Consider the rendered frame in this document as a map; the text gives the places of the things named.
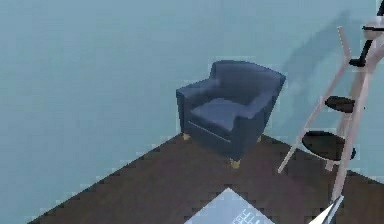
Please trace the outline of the pale wooden stand black trays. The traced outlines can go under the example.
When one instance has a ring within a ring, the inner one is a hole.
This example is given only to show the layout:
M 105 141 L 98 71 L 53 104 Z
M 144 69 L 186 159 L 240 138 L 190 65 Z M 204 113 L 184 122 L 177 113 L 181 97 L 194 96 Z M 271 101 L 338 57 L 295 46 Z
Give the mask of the pale wooden stand black trays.
M 358 58 L 352 58 L 343 27 L 338 27 L 344 51 L 342 64 L 326 92 L 320 97 L 302 131 L 298 134 L 296 142 L 278 167 L 278 172 L 281 173 L 299 145 L 303 145 L 318 158 L 325 160 L 327 170 L 331 171 L 333 166 L 337 165 L 337 175 L 330 197 L 331 202 L 337 201 L 342 195 L 348 163 L 353 159 L 355 153 L 354 142 L 362 112 L 365 110 L 370 80 L 377 65 L 384 59 L 384 0 L 380 2 L 375 19 L 366 23 L 362 30 L 365 38 L 364 47 Z M 355 67 L 355 77 L 349 96 L 331 95 L 349 66 Z M 336 133 L 309 129 L 324 106 L 343 113 Z

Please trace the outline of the gray and black laptop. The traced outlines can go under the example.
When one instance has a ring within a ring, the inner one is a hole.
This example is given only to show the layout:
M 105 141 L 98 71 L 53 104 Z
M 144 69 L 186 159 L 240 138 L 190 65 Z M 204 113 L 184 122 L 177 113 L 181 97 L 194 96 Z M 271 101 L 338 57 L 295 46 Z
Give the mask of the gray and black laptop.
M 335 224 L 335 214 L 344 200 L 339 196 L 304 224 Z M 278 224 L 253 207 L 231 188 L 226 188 L 184 224 Z

